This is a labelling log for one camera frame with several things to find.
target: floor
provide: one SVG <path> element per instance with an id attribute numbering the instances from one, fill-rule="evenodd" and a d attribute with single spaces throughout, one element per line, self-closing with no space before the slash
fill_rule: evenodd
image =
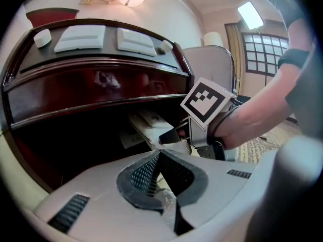
<path id="1" fill-rule="evenodd" d="M 278 149 L 290 138 L 301 134 L 297 124 L 286 120 L 264 134 L 263 139 L 258 137 L 238 147 L 236 162 L 258 163 L 264 152 Z"/>

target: black wristband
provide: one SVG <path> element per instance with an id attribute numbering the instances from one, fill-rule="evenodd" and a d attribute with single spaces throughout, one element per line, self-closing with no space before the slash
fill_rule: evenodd
<path id="1" fill-rule="evenodd" d="M 218 124 L 216 125 L 216 127 L 214 128 L 214 130 L 213 130 L 213 132 L 212 132 L 212 136 L 208 136 L 207 137 L 207 143 L 208 144 L 213 144 L 214 143 L 214 141 L 216 141 L 216 139 L 214 138 L 214 135 L 216 134 L 216 131 L 217 131 L 217 129 L 219 128 L 219 126 L 223 123 L 223 121 L 227 118 L 227 117 L 229 117 L 232 113 L 233 113 L 233 111 L 235 111 L 237 108 L 238 108 L 239 106 L 236 106 L 236 107 L 234 107 L 233 109 L 231 109 L 230 111 L 228 111 L 225 115 L 224 115 L 224 117 L 218 122 Z"/>
<path id="2" fill-rule="evenodd" d="M 297 66 L 299 69 L 302 69 L 308 55 L 308 51 L 294 48 L 288 49 L 278 60 L 278 68 L 280 68 L 282 64 L 291 64 Z"/>

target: white wall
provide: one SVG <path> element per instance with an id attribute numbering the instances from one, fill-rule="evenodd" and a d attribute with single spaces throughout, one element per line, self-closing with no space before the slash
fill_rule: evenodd
<path id="1" fill-rule="evenodd" d="M 32 0 L 26 11 L 42 8 L 64 7 L 80 10 L 78 18 L 117 19 L 160 34 L 181 45 L 182 48 L 201 45 L 204 34 L 202 15 L 188 0 L 145 0 L 135 8 L 120 2 L 109 5 L 96 2 L 81 6 L 80 0 Z"/>
<path id="2" fill-rule="evenodd" d="M 246 0 L 251 1 L 264 20 L 282 21 L 280 14 L 276 9 L 270 5 L 266 0 Z M 242 20 L 238 12 L 238 6 L 213 11 L 203 14 L 205 31 L 215 31 L 221 35 L 224 47 L 229 49 L 227 33 L 225 24 L 237 23 Z M 255 30 L 248 30 L 241 28 L 241 32 L 255 32 Z M 264 26 L 260 29 L 262 34 L 270 34 L 282 37 L 288 37 L 287 32 L 282 24 L 274 24 L 265 22 Z M 267 76 L 267 84 L 272 80 L 272 77 Z M 253 97 L 257 94 L 265 84 L 265 76 L 259 74 L 246 73 L 243 69 L 243 83 L 240 95 Z"/>
<path id="3" fill-rule="evenodd" d="M 0 71 L 18 40 L 30 29 L 31 22 L 26 17 L 25 8 L 21 6 L 0 42 Z"/>

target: chair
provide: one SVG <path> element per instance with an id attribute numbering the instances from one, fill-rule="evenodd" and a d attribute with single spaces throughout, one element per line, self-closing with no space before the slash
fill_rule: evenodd
<path id="1" fill-rule="evenodd" d="M 195 75 L 211 80 L 223 88 L 234 90 L 234 62 L 228 50 L 220 46 L 201 46 L 184 49 Z"/>
<path id="2" fill-rule="evenodd" d="M 202 46 L 184 49 L 184 54 L 195 75 L 195 82 L 203 77 L 234 92 L 234 61 L 228 50 L 220 46 Z M 197 151 L 201 157 L 227 161 L 235 160 L 236 149 L 226 151 L 224 155 L 222 148 L 221 150 L 214 150 L 212 146 L 206 143 L 206 131 L 200 130 L 194 121 L 190 122 L 190 136 L 191 144 L 198 147 Z"/>

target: black mesh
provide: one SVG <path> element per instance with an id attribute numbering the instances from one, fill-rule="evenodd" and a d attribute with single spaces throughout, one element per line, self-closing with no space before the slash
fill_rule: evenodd
<path id="1" fill-rule="evenodd" d="M 48 224 L 63 233 L 67 233 L 83 211 L 89 199 L 89 197 L 83 195 L 73 196 Z"/>
<path id="2" fill-rule="evenodd" d="M 160 173 L 175 196 L 186 190 L 194 180 L 193 173 L 186 167 L 164 154 L 159 154 L 133 172 L 131 183 L 138 191 L 153 197 Z"/>
<path id="3" fill-rule="evenodd" d="M 157 162 L 159 155 L 144 164 L 133 172 L 131 176 L 132 185 L 140 192 L 153 197 L 156 190 L 157 178 L 159 175 Z"/>

